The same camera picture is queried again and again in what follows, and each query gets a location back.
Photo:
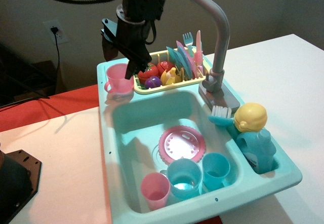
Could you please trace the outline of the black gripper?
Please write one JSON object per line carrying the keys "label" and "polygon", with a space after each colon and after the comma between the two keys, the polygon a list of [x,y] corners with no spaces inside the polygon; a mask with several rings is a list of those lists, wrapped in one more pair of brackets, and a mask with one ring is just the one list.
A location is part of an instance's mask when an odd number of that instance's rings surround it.
{"label": "black gripper", "polygon": [[134,22],[126,16],[122,4],[116,8],[117,22],[102,19],[102,50],[106,61],[118,56],[120,51],[127,59],[125,79],[130,79],[140,71],[145,71],[151,62],[147,46],[156,39],[154,20]]}

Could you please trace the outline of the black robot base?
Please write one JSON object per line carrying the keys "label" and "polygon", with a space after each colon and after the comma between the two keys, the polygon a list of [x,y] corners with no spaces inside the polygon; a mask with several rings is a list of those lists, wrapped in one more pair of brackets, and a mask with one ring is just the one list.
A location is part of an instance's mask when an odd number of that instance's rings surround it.
{"label": "black robot base", "polygon": [[41,168],[24,150],[1,152],[1,223],[10,223],[37,193]]}

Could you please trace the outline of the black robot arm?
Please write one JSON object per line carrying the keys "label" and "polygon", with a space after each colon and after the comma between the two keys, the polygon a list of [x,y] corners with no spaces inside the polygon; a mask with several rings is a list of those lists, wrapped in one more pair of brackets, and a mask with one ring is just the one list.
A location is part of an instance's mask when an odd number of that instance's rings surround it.
{"label": "black robot arm", "polygon": [[[94,5],[114,0],[54,0],[74,5]],[[156,37],[155,21],[160,20],[165,0],[123,0],[116,8],[117,22],[102,20],[104,58],[112,60],[118,53],[128,59],[125,79],[145,71],[152,58],[147,51],[149,33]]]}

